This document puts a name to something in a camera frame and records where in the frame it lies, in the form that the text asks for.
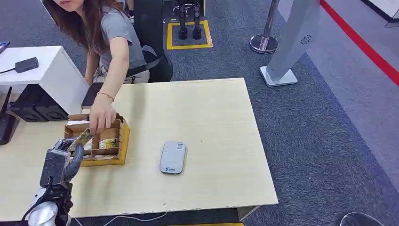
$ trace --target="bracelet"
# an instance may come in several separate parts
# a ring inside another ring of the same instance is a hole
[[[108,98],[110,98],[110,99],[112,100],[112,102],[115,101],[115,99],[114,99],[113,97],[111,97],[111,95],[106,94],[106,93],[104,93],[104,92],[99,91],[99,92],[97,92],[97,94],[104,94],[104,95],[106,95]]]

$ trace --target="black chair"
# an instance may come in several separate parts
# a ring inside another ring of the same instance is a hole
[[[173,64],[164,51],[163,0],[135,0],[134,27],[141,47],[151,47],[155,54],[143,50],[146,65],[133,69],[135,74],[150,71],[149,82],[170,81]]]

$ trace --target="woman's left hand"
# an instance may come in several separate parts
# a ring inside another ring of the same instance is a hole
[[[90,109],[90,134],[99,134],[103,129],[111,127],[116,118],[116,111],[111,103],[111,98],[97,94]]]

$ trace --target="stanchion post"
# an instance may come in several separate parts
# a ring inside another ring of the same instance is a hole
[[[279,6],[280,0],[272,0],[269,14],[267,16],[266,25],[264,27],[263,34],[252,36],[251,40],[249,41],[249,46],[255,52],[262,53],[262,54],[269,54],[276,51],[277,46],[279,43],[277,40],[270,36],[271,27],[273,25],[274,14]]]

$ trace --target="light wood tabletop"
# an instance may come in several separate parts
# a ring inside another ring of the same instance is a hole
[[[277,204],[244,79],[124,85],[113,106],[130,129],[126,164],[81,168],[72,217]],[[65,122],[20,123],[0,147],[0,221],[20,220],[39,188],[46,150]],[[159,170],[165,141],[187,145],[184,170]]]

